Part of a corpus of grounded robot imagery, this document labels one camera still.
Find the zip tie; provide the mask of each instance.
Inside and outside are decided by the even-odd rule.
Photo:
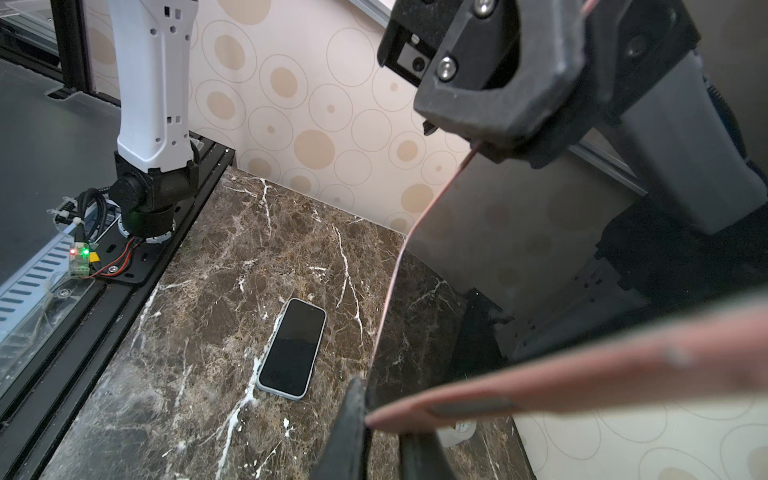
[[[49,210],[46,210],[46,211],[48,213],[50,213],[50,214],[54,214],[54,215],[56,215],[58,217],[62,217],[62,218],[69,218],[69,214],[70,214],[70,212],[67,212],[66,210],[56,210],[56,209],[53,209],[53,208],[51,208]]]

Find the marble countertop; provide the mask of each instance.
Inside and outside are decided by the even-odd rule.
[[[369,369],[403,240],[230,168],[42,478],[305,478],[346,384]],[[328,313],[300,402],[254,385],[291,297]],[[529,478],[513,431],[479,425],[447,450],[454,470]],[[376,433],[369,477],[397,478],[397,458],[396,437]]]

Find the bolt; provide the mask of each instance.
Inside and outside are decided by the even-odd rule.
[[[450,57],[443,57],[440,63],[437,65],[437,78],[439,78],[442,81],[451,81],[451,79],[456,75],[456,62],[453,61],[453,58]]]
[[[475,0],[475,15],[477,18],[488,18],[496,8],[496,0]]]
[[[633,37],[627,44],[627,56],[629,58],[637,58],[645,53],[647,48],[647,42],[643,35]]]

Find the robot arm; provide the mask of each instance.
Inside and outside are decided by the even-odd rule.
[[[665,213],[711,235],[766,185],[718,116],[681,0],[398,0],[379,63],[492,161],[542,168],[593,127]]]
[[[190,146],[190,35],[196,0],[109,0],[121,87],[121,125],[110,198],[123,231],[140,238],[174,230],[173,206],[198,188]]]

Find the wallpaper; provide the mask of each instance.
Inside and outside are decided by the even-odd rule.
[[[765,480],[768,398],[515,415],[539,480]]]
[[[119,98],[108,9],[86,5],[94,83]],[[243,170],[405,233],[469,146],[421,133],[414,87],[376,64],[382,33],[347,0],[201,0],[190,129]]]

